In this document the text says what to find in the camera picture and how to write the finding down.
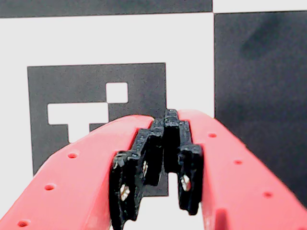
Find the red-orange gripper finger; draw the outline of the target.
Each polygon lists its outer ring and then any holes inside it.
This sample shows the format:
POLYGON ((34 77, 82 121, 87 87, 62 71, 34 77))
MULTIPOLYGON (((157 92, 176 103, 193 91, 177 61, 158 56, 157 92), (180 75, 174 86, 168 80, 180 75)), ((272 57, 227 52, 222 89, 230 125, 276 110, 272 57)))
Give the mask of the red-orange gripper finger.
POLYGON ((168 109, 165 170, 178 177, 181 209, 207 230, 304 230, 307 210, 246 145, 197 110, 168 109))
POLYGON ((164 123, 114 120, 52 154, 0 221, 3 230, 121 230, 157 185, 164 123))

